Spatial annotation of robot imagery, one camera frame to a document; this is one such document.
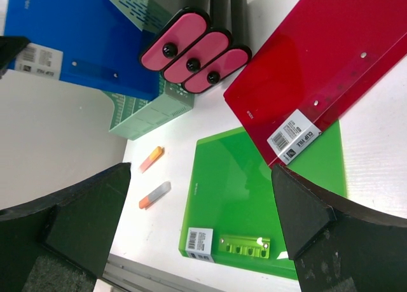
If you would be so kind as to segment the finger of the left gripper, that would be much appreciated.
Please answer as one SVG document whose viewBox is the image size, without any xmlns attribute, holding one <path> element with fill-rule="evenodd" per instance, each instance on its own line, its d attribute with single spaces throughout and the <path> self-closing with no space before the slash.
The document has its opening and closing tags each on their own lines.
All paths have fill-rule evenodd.
<svg viewBox="0 0 407 292">
<path fill-rule="evenodd" d="M 0 68 L 1 78 L 5 75 L 8 64 L 30 43 L 24 36 L 1 36 Z"/>
</svg>

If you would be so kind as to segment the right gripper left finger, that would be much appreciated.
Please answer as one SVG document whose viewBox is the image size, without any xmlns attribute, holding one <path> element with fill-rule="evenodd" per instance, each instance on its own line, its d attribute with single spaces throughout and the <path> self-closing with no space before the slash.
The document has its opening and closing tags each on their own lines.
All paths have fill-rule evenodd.
<svg viewBox="0 0 407 292">
<path fill-rule="evenodd" d="M 1 291 L 93 291 L 131 180 L 118 163 L 82 182 L 1 210 Z"/>
</svg>

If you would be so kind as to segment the blue clip file folder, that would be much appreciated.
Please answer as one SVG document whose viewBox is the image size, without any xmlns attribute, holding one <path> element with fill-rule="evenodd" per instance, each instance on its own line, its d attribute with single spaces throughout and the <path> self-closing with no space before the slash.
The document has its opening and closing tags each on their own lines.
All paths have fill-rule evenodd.
<svg viewBox="0 0 407 292">
<path fill-rule="evenodd" d="M 148 101 L 158 75 L 139 63 L 142 32 L 110 0 L 8 0 L 4 34 L 30 43 L 8 69 Z"/>
</svg>

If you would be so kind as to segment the green clip file folder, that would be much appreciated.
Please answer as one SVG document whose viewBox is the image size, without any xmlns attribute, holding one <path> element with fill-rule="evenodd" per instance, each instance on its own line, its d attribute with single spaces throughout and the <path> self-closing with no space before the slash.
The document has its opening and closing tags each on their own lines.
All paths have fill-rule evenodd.
<svg viewBox="0 0 407 292">
<path fill-rule="evenodd" d="M 196 143 L 179 252 L 187 258 L 296 279 L 271 170 L 243 128 Z"/>
</svg>

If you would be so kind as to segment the red clip file folder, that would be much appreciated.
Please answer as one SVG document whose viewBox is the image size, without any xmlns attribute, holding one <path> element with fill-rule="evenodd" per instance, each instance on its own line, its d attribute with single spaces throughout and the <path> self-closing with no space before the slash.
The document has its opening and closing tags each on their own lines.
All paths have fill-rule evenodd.
<svg viewBox="0 0 407 292">
<path fill-rule="evenodd" d="M 406 0 L 299 0 L 224 93 L 287 165 L 406 55 Z"/>
</svg>

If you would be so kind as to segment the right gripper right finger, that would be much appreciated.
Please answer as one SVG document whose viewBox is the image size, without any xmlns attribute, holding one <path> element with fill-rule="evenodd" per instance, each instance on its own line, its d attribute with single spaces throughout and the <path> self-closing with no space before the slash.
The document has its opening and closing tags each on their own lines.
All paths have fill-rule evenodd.
<svg viewBox="0 0 407 292">
<path fill-rule="evenodd" d="M 271 173 L 302 291 L 406 291 L 406 219 L 326 190 L 285 166 Z"/>
</svg>

